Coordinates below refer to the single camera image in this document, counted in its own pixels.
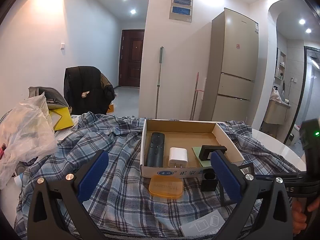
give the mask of refrigerator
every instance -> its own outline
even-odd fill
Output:
[[[257,72],[259,25],[225,8],[212,20],[199,120],[246,121]]]

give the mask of wooden door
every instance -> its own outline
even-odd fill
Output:
[[[140,87],[144,30],[123,30],[119,62],[119,86]]]

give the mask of doorway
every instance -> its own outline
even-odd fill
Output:
[[[320,49],[304,47],[306,77],[304,90],[300,100],[299,111],[296,112],[292,125],[287,135],[287,145],[300,158],[303,156],[302,143],[300,141],[300,126],[303,121],[319,119],[320,117]]]
[[[140,87],[144,30],[122,30],[119,86]]]

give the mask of gray bag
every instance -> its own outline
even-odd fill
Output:
[[[29,98],[42,95],[43,93],[49,109],[57,109],[62,107],[69,108],[67,101],[56,89],[45,87],[29,87]]]

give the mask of silver screw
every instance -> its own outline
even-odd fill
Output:
[[[245,175],[245,179],[247,179],[247,180],[253,180],[254,177],[253,177],[252,174],[246,174],[246,175]]]
[[[44,178],[39,178],[39,179],[37,180],[37,182],[38,182],[38,184],[43,183],[43,182],[44,182]]]
[[[66,176],[66,180],[72,180],[74,177],[75,176],[72,173],[70,173]]]
[[[283,182],[283,179],[281,179],[280,177],[276,177],[276,182],[281,184]]]

